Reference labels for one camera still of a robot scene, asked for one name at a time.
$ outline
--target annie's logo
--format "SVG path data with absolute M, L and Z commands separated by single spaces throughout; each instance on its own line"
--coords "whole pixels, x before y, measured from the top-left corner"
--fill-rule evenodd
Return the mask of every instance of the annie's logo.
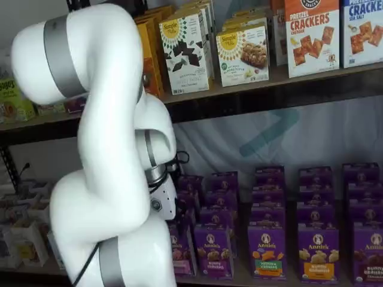
M 220 248 L 220 246 L 215 243 L 215 238 L 213 234 L 208 234 L 206 236 L 206 241 L 209 243 L 209 244 L 205 244 L 206 248 Z
M 328 249 L 327 244 L 323 244 L 323 236 L 316 234 L 313 236 L 312 241 L 315 245 L 309 245 L 309 249 Z
M 262 243 L 258 244 L 259 248 L 275 248 L 275 244 L 271 243 L 271 236 L 267 233 L 261 235 L 261 241 Z
M 302 5 L 307 9 L 314 9 L 316 6 L 319 5 L 321 0 L 300 0 Z
M 379 233 L 374 233 L 371 236 L 371 242 L 372 245 L 366 245 L 366 249 L 383 249 L 383 246 L 381 246 L 382 243 L 382 236 Z

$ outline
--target box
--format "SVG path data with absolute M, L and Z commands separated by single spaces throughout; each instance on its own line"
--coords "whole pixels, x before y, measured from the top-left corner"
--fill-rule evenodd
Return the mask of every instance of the box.
M 35 221 L 20 219 L 11 227 L 11 232 L 26 266 L 42 267 L 47 262 L 48 251 Z
M 197 224 L 194 239 L 202 275 L 232 280 L 234 268 L 229 228 L 215 224 Z
M 299 169 L 300 185 L 332 185 L 333 173 L 330 166 L 310 167 Z
M 35 116 L 32 102 L 24 97 L 15 80 L 0 80 L 0 123 L 29 121 Z
M 343 67 L 383 60 L 383 8 L 380 1 L 342 1 Z
M 286 280 L 285 232 L 281 227 L 248 226 L 251 272 L 254 278 Z
M 237 244 L 236 244 L 235 226 L 234 226 L 234 218 L 233 218 L 232 210 L 229 210 L 226 207 L 220 208 L 220 207 L 204 206 L 201 209 L 199 221 L 202 224 L 211 223 L 211 224 L 221 224 L 223 226 L 228 226 L 233 258 L 237 257 Z
M 142 53 L 144 55 L 143 83 L 145 91 L 158 98 L 164 96 L 162 78 L 159 66 L 159 58 L 156 51 L 156 31 L 153 19 L 143 20 L 137 24 L 138 32 L 142 42 Z
M 339 3 L 285 0 L 290 78 L 339 69 Z
M 203 15 L 199 8 L 160 23 L 172 94 L 209 90 L 212 85 Z
M 174 273 L 176 276 L 195 276 L 197 273 L 196 254 L 192 241 L 190 226 L 184 225 L 182 233 L 175 224 L 169 225 L 172 242 Z
M 49 233 L 47 234 L 47 237 L 48 237 L 48 240 L 49 240 L 49 245 L 52 248 L 54 257 L 56 259 L 56 262 L 57 262 L 59 268 L 61 270 L 65 270 L 65 265 L 64 265 L 64 262 L 62 261 L 61 254 L 59 252 L 59 248 L 57 247 L 57 243 L 56 243 L 56 241 L 54 239 L 53 232 L 49 231 Z
M 287 64 L 287 40 L 284 0 L 271 0 L 276 65 Z
M 217 35 L 217 49 L 223 87 L 269 79 L 265 26 L 221 32 Z

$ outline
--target shelf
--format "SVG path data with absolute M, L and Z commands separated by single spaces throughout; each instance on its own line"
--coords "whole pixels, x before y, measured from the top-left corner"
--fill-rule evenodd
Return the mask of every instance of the shelf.
M 164 100 L 173 123 L 383 95 L 383 63 L 288 78 L 287 66 L 271 66 L 270 80 L 222 87 Z M 80 114 L 36 117 L 0 124 L 0 145 L 75 137 Z

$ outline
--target product label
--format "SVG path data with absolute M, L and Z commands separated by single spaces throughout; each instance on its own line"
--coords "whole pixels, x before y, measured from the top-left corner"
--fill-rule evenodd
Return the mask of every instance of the product label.
M 339 69 L 339 4 L 332 0 L 286 2 L 290 77 Z
M 344 67 L 383 60 L 383 1 L 345 0 Z

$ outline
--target robotic arm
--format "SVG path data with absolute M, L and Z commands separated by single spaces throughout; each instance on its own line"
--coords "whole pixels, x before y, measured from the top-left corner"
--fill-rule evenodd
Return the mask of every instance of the robotic arm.
M 129 286 L 175 286 L 163 220 L 175 215 L 174 185 L 170 176 L 161 181 L 167 208 L 150 211 L 144 173 L 154 183 L 163 176 L 175 136 L 164 104 L 142 88 L 141 40 L 130 15 L 104 4 L 33 25 L 16 36 L 11 57 L 21 90 L 35 103 L 89 92 L 78 130 L 83 170 L 57 183 L 50 205 L 72 282 L 103 242 L 109 247 L 96 251 L 80 285 L 117 278 Z

